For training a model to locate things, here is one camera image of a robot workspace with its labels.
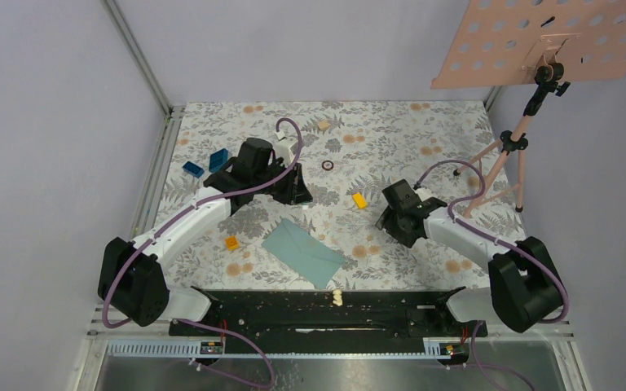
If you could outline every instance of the tripod leg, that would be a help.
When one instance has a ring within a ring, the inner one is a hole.
[[[505,167],[505,162],[507,161],[508,156],[509,154],[507,151],[503,151],[500,153],[500,156],[498,156],[498,160],[496,160],[493,168],[491,169],[491,171],[488,172],[488,175],[486,175],[486,190],[479,198],[477,198],[476,200],[472,200],[469,203],[469,206],[466,207],[466,211],[464,212],[464,217],[471,217],[471,211],[481,204],[483,197],[486,196],[486,193],[488,193],[488,191],[491,189],[491,186],[493,186],[493,182],[495,182],[496,176],[503,169],[503,167]]]
[[[517,212],[522,212],[524,210],[524,165],[527,163],[527,151],[520,151],[519,156],[517,158],[517,204],[515,205],[514,210]]]
[[[488,152],[492,151],[494,148],[498,147],[499,145],[501,145],[503,142],[500,140],[494,141],[493,143],[491,143],[491,145],[489,145],[488,147],[486,147],[486,149],[484,149],[483,151],[479,152],[478,155],[474,156],[471,158],[471,160],[469,160],[469,163],[473,164],[476,160],[481,159],[482,157],[484,157]],[[455,176],[462,174],[462,171],[464,171],[466,169],[466,166],[463,165],[461,166],[459,169],[456,169],[453,174],[455,174]]]

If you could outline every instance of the robotic arm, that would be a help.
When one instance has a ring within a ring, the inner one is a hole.
[[[508,251],[454,222],[447,213],[447,204],[433,197],[428,189],[414,191],[402,180],[383,190],[383,195],[389,206],[376,228],[386,230],[409,248],[419,238],[435,240],[488,270],[489,288],[462,288],[447,299],[447,309],[457,321],[500,320],[516,332],[525,332],[562,304],[560,292],[541,269],[517,252]],[[517,242],[517,247],[559,279],[540,240],[530,236]]]
[[[168,287],[163,270],[168,270],[173,261],[207,230],[253,200],[255,194],[271,195],[282,204],[311,202],[313,197],[303,182],[300,163],[269,187],[246,192],[282,174],[292,163],[295,148],[296,139],[283,138],[273,147],[260,138],[248,138],[241,145],[238,156],[210,175],[205,180],[205,187],[177,213],[131,241],[116,238],[109,242],[104,250],[98,296],[102,299],[107,296],[119,270],[137,250],[135,245],[151,241],[121,278],[111,304],[139,326],[147,326],[158,319],[202,319],[209,308],[209,299],[194,289]],[[275,152],[281,157],[275,158]],[[229,199],[217,198],[195,208],[208,197],[234,191],[244,192]]]

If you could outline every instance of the table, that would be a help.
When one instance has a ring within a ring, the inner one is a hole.
[[[454,250],[429,240],[405,248],[373,226],[386,207],[383,188],[403,178],[414,183],[433,163],[468,159],[493,142],[481,102],[190,103],[171,158],[157,222],[188,201],[209,175],[196,179],[185,173],[182,166],[186,161],[206,169],[210,154],[226,148],[235,155],[248,137],[275,142],[275,123],[282,116],[290,117],[302,129],[300,162],[314,202],[307,207],[287,206],[269,196],[256,196],[182,253],[165,272],[168,281],[206,289],[313,289],[261,247],[281,219],[288,218],[346,259],[328,283],[329,289],[488,285],[487,274]],[[330,124],[326,131],[317,126],[322,120]],[[283,124],[282,129],[294,134],[289,125]],[[486,155],[483,166],[492,166],[496,158],[497,152]],[[334,169],[323,170],[323,160],[334,162]],[[474,194],[478,190],[476,175],[464,172],[454,177],[455,168],[438,167],[424,185],[446,201]],[[507,186],[500,173],[491,191]],[[356,192],[363,194],[367,208],[356,207],[351,199]],[[525,236],[509,197],[479,206],[473,221],[503,237]],[[231,235],[240,243],[234,251],[228,251],[224,243]]]

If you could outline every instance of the tripod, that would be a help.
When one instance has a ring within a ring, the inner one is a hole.
[[[566,81],[562,83],[560,86],[558,85],[558,81],[562,78],[562,74],[565,72],[564,67],[560,63],[550,63],[546,65],[541,65],[536,69],[536,75],[534,76],[534,82],[538,85],[536,88],[536,92],[529,99],[527,103],[527,107],[524,109],[524,114],[519,123],[517,123],[517,127],[514,128],[514,132],[509,130],[504,131],[500,134],[500,139],[493,142],[491,145],[486,147],[483,151],[481,151],[478,155],[474,156],[469,163],[473,164],[474,162],[479,162],[479,169],[481,169],[481,158],[483,158],[488,152],[492,151],[496,147],[502,146],[500,150],[500,156],[498,156],[498,160],[491,168],[491,171],[486,175],[486,190],[483,192],[479,198],[472,200],[466,211],[464,212],[465,217],[471,217],[471,211],[474,210],[477,206],[481,204],[486,204],[487,202],[493,201],[496,198],[502,197],[511,191],[517,191],[517,204],[515,206],[515,211],[522,212],[524,210],[524,166],[527,161],[526,149],[529,145],[529,141],[524,137],[527,133],[527,128],[531,123],[531,120],[534,118],[536,113],[541,108],[541,105],[544,102],[546,96],[552,92],[555,92],[556,96],[562,96],[567,91],[567,87],[570,86],[570,82]],[[496,180],[496,175],[500,172],[501,169],[505,166],[505,162],[508,160],[508,157],[511,152],[518,152],[518,180],[517,184],[501,191],[500,193],[486,198],[486,193],[493,186],[493,182]],[[456,169],[453,174],[455,176],[459,175],[466,169],[465,165],[462,165],[459,169]]]

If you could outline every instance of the gray floor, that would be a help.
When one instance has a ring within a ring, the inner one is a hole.
[[[538,391],[564,390],[553,351],[544,342],[478,343],[479,359],[520,371]],[[274,390],[490,390],[494,389],[477,368],[451,369],[437,362],[378,359],[276,359]],[[105,360],[96,391],[249,390],[248,386],[188,367],[176,358],[125,358]],[[214,364],[252,381],[265,383],[267,369],[261,360],[223,359]],[[511,391],[528,390],[518,378],[490,371]]]

